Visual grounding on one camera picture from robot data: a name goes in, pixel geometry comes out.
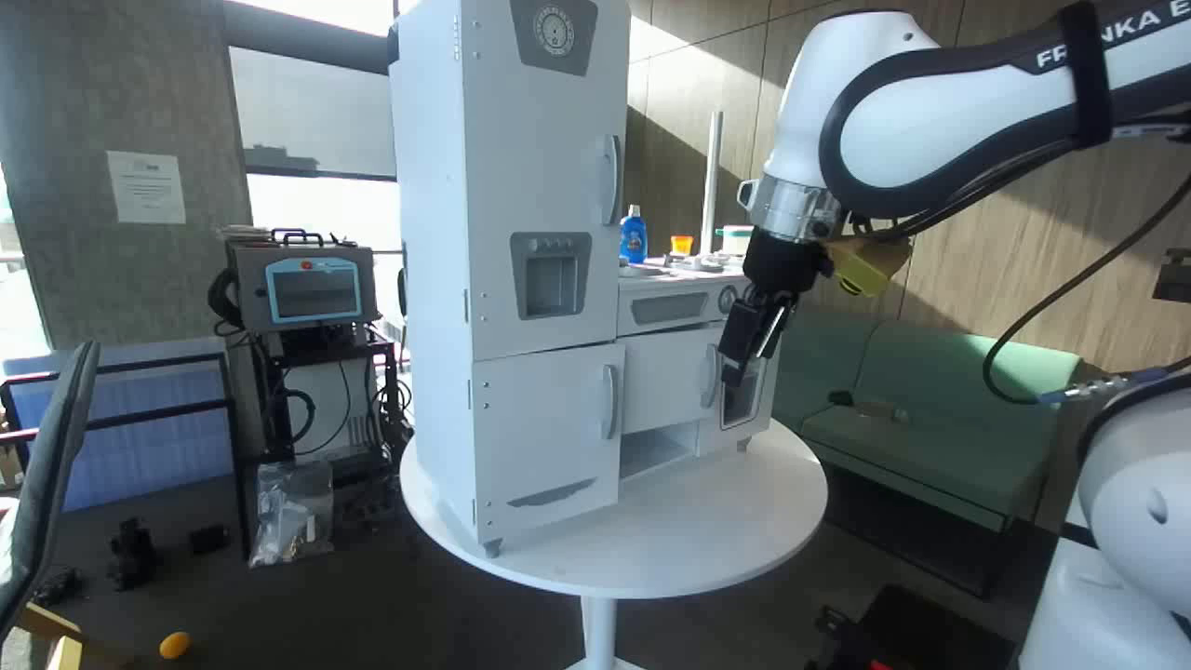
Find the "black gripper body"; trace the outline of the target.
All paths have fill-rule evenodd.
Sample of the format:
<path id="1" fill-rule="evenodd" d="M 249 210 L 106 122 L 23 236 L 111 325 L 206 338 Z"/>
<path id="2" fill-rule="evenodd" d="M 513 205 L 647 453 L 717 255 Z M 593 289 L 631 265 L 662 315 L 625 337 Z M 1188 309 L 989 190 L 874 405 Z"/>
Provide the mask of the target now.
<path id="1" fill-rule="evenodd" d="M 801 301 L 835 261 L 819 241 L 784 241 L 769 231 L 750 231 L 743 274 L 750 301 Z"/>

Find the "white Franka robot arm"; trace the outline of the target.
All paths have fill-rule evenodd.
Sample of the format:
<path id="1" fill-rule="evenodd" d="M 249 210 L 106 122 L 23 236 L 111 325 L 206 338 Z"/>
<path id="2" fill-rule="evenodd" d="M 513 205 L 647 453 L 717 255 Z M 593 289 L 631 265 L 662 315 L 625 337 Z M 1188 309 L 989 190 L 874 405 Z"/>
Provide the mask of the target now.
<path id="1" fill-rule="evenodd" d="M 749 289 L 717 338 L 740 384 L 836 241 L 904 241 L 1020 176 L 1115 138 L 1188 136 L 1188 0 L 1072 0 L 1049 23 L 945 47 L 897 8 L 819 23 L 743 186 Z M 1083 473 L 1020 670 L 1191 670 L 1191 373 L 1094 386 Z"/>

